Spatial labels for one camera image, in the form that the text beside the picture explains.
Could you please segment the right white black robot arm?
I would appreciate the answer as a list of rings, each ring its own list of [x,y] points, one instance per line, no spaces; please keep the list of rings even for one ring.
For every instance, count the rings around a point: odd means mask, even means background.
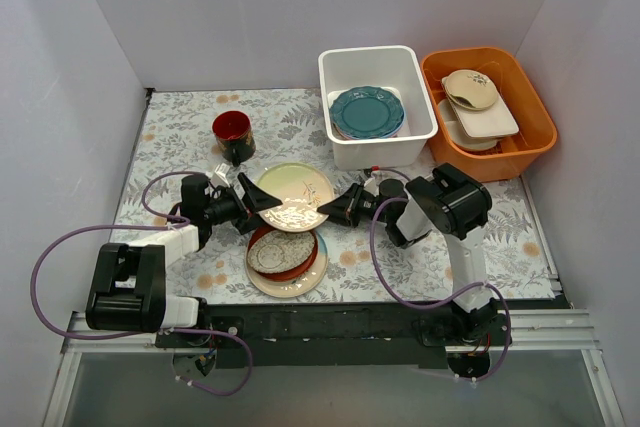
[[[342,195],[317,208],[336,224],[357,227],[370,221],[369,250],[383,288],[399,304],[417,310],[418,333],[427,341],[475,344],[501,327],[511,330],[503,294],[488,281],[483,250],[492,199],[478,181],[449,163],[430,177],[387,179],[374,188],[354,183]],[[402,298],[386,281],[376,254],[376,227],[384,225],[390,242],[408,248],[437,231],[443,235],[452,272],[453,293],[430,304]]]

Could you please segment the cream green leaf plate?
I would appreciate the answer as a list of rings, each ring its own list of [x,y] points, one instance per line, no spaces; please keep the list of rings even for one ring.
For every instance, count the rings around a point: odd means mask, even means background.
[[[282,204],[259,213],[275,229],[298,233],[317,228],[327,215],[318,208],[334,200],[334,188],[324,173],[307,164],[286,162],[267,169],[255,185]]]

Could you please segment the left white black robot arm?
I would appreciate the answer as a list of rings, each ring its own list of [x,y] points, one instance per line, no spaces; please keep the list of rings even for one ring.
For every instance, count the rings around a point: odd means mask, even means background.
[[[213,333],[201,314],[205,302],[167,293],[166,270],[201,250],[215,226],[230,223],[245,234],[257,228],[258,214],[283,202],[241,173],[239,196],[224,173],[209,177],[188,172],[181,181],[181,202],[167,215],[167,229],[129,243],[100,248],[89,290],[85,318],[93,330],[154,333],[178,328],[193,347]]]

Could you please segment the teal scalloped plate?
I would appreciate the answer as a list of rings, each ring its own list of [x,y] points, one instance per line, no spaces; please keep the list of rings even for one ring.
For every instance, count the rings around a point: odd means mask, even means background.
[[[406,113],[392,91],[361,86],[340,93],[329,107],[329,117],[332,124],[350,135],[379,137],[400,127]]]

